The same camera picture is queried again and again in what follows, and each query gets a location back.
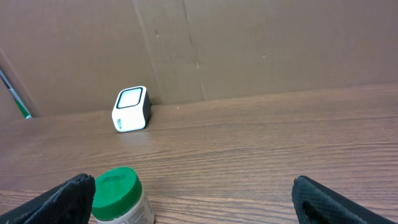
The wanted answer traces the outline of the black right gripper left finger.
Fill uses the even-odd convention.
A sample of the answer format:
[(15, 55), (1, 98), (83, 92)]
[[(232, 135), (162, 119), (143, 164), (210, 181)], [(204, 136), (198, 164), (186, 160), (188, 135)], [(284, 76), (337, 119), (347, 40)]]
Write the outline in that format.
[(91, 216), (95, 192), (95, 178), (78, 174), (2, 214), (1, 223), (86, 224)]

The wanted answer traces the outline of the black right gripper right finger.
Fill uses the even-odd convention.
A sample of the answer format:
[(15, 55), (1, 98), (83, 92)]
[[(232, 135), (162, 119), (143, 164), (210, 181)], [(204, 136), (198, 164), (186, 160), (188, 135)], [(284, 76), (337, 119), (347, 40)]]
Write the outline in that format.
[(292, 202), (300, 224), (395, 224), (304, 175), (294, 180)]

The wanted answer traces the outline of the green lid jar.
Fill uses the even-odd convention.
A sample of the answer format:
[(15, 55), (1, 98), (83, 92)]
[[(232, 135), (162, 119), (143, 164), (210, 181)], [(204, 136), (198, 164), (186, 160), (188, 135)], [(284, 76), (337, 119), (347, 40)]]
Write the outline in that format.
[(96, 178), (92, 214), (100, 224), (154, 224), (155, 213), (135, 170), (118, 167)]

